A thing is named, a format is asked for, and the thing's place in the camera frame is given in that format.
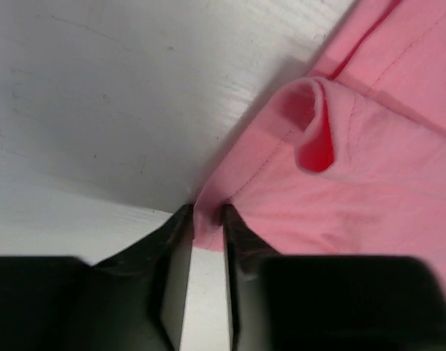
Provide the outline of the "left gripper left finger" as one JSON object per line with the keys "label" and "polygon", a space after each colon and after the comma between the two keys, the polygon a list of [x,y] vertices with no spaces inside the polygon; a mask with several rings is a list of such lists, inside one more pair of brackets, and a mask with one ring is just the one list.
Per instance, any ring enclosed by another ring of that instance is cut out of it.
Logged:
{"label": "left gripper left finger", "polygon": [[178,350],[190,204],[103,261],[0,256],[0,350]]}

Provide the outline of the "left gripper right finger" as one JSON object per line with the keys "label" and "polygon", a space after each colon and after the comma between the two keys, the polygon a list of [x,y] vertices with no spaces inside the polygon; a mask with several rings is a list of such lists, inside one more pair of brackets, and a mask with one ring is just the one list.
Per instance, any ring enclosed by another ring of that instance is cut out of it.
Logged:
{"label": "left gripper right finger", "polygon": [[421,260],[285,255],[223,205],[232,350],[446,350],[446,297]]}

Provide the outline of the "pink t shirt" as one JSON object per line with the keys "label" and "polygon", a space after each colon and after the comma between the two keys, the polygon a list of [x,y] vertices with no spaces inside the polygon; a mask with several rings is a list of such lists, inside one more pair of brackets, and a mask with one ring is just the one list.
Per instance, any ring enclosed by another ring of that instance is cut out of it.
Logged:
{"label": "pink t shirt", "polygon": [[359,1],[205,183],[195,246],[227,202],[280,252],[418,256],[446,289],[446,1]]}

